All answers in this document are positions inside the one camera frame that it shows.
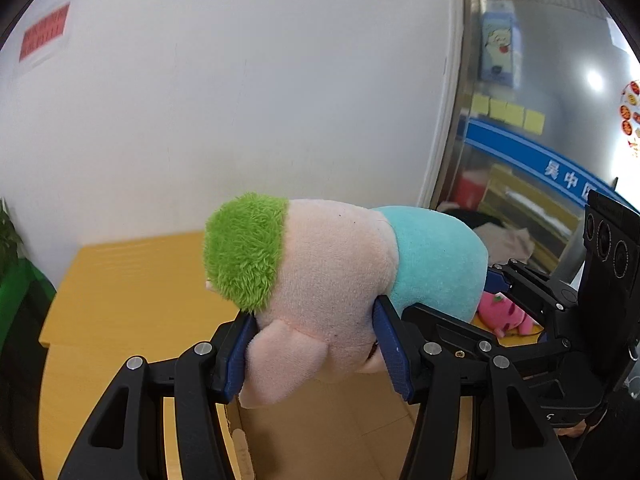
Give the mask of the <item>green potted plant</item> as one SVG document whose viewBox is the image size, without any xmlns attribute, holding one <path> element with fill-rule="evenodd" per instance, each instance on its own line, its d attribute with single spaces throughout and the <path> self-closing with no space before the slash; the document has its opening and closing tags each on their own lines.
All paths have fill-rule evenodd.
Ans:
<svg viewBox="0 0 640 480">
<path fill-rule="evenodd" d="M 6 274 L 20 260 L 20 249 L 23 245 L 21 237 L 16 232 L 9 214 L 6 201 L 1 200 L 0 206 L 0 278 Z"/>
</svg>

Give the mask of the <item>brown cardboard box tray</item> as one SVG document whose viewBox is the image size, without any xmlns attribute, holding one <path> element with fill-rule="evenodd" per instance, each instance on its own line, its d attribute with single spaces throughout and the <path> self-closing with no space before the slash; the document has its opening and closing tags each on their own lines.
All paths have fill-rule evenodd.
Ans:
<svg viewBox="0 0 640 480">
<path fill-rule="evenodd" d="M 241 479 L 397 479 L 419 408 L 378 373 L 313 380 L 265 408 L 224 408 Z"/>
</svg>

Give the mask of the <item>blue banner with characters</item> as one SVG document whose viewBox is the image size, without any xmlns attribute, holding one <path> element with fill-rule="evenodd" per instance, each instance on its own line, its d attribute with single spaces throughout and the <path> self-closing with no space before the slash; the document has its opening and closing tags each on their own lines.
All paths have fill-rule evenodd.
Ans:
<svg viewBox="0 0 640 480">
<path fill-rule="evenodd" d="M 591 191 L 616 199 L 616 193 L 587 170 L 525 136 L 470 119 L 465 143 L 522 170 L 578 206 Z"/>
</svg>

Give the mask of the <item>green cloth covered bench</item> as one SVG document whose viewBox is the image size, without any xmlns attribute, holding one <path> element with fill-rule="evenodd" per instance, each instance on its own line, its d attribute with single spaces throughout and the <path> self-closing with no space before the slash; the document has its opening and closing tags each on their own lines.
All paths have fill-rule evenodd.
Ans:
<svg viewBox="0 0 640 480">
<path fill-rule="evenodd" d="M 32 315 L 43 325 L 55 295 L 53 284 L 30 260 L 18 260 L 1 281 L 1 345 L 24 301 L 32 305 Z"/>
</svg>

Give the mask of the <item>pink pig plush toy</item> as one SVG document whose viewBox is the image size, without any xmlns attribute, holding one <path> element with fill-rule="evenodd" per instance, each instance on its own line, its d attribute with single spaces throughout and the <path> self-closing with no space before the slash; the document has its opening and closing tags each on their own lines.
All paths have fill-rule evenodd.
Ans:
<svg viewBox="0 0 640 480">
<path fill-rule="evenodd" d="M 209 217 L 203 259 L 209 289 L 256 318 L 244 408 L 279 403 L 313 379 L 381 373 L 376 298 L 470 322 L 488 269 L 482 240 L 449 214 L 256 193 Z"/>
</svg>

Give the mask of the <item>beige and black cloth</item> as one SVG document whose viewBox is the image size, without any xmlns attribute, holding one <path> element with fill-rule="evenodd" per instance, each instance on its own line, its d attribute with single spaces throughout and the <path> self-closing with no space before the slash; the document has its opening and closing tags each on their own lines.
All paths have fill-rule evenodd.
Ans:
<svg viewBox="0 0 640 480">
<path fill-rule="evenodd" d="M 457 218 L 477 234 L 487 248 L 491 266 L 511 260 L 528 263 L 534 254 L 535 243 L 526 228 L 508 228 L 491 214 L 464 209 L 456 203 L 441 203 L 437 211 Z"/>
</svg>

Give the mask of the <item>red wall sign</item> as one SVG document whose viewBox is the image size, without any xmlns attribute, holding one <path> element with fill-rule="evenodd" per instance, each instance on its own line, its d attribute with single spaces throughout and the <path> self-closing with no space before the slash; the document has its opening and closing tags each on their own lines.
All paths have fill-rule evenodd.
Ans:
<svg viewBox="0 0 640 480">
<path fill-rule="evenodd" d="M 25 58 L 29 58 L 36 51 L 50 44 L 50 42 L 62 37 L 69 13 L 70 3 L 68 2 L 54 9 L 26 29 L 18 60 L 23 62 Z"/>
</svg>

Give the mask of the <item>magenta plush toy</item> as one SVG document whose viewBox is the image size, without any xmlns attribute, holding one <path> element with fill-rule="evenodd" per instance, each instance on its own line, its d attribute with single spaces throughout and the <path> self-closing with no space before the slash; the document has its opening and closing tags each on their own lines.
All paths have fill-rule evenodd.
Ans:
<svg viewBox="0 0 640 480">
<path fill-rule="evenodd" d="M 483 292 L 475 316 L 497 338 L 541 333 L 541 326 L 502 292 Z"/>
</svg>

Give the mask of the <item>yellow sticky notes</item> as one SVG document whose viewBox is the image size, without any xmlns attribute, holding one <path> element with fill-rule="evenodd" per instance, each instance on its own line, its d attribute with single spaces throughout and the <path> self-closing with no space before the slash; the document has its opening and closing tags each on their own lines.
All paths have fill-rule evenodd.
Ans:
<svg viewBox="0 0 640 480">
<path fill-rule="evenodd" d="M 541 136 L 544 132 L 546 115 L 524 106 L 474 92 L 471 101 L 471 114 L 489 117 L 497 122 L 522 128 L 529 133 Z"/>
</svg>

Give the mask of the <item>blue cartoon poster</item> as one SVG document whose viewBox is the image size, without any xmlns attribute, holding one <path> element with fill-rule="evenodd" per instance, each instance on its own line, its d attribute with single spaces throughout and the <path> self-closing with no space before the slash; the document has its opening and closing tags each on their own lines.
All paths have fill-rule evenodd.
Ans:
<svg viewBox="0 0 640 480">
<path fill-rule="evenodd" d="M 488 0 L 482 16 L 480 79 L 513 88 L 520 43 L 514 3 L 511 0 Z"/>
</svg>

